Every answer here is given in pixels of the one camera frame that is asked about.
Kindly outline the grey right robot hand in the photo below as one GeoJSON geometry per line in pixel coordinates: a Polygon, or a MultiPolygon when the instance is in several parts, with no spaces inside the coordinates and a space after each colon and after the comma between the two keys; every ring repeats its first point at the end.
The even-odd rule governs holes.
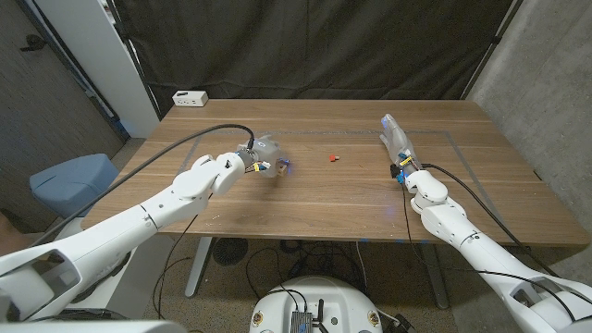
{"type": "Polygon", "coordinates": [[[379,136],[385,144],[391,161],[403,170],[405,175],[420,170],[421,163],[414,151],[413,144],[406,136],[404,130],[391,114],[381,118],[383,133],[379,136]]]}

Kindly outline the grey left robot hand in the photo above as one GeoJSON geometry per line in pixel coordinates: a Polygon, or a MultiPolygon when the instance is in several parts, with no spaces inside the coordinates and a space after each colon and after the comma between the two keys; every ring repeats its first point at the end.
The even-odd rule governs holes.
{"type": "Polygon", "coordinates": [[[274,178],[283,177],[288,171],[288,156],[270,135],[255,139],[252,148],[247,142],[239,144],[237,150],[247,172],[254,171],[263,177],[274,178]]]}

